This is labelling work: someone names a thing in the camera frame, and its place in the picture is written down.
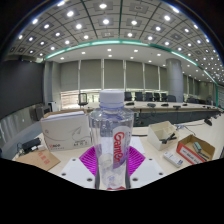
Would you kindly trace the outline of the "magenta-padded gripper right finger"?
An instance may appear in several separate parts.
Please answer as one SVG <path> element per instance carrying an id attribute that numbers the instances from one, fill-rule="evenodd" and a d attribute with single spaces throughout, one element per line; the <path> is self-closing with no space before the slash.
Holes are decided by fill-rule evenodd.
<path id="1" fill-rule="evenodd" d="M 152 158 L 146 158 L 134 147 L 129 148 L 127 188 L 140 188 L 165 177 L 166 174 Z"/>

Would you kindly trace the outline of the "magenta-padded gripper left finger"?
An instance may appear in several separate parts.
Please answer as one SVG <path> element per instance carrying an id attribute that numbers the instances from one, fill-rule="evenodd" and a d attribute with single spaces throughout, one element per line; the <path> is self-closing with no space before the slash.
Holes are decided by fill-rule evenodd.
<path id="1" fill-rule="evenodd" d="M 99 188 L 97 175 L 97 159 L 95 149 L 89 148 L 79 158 L 71 158 L 59 174 L 78 186 L 90 189 Z"/>

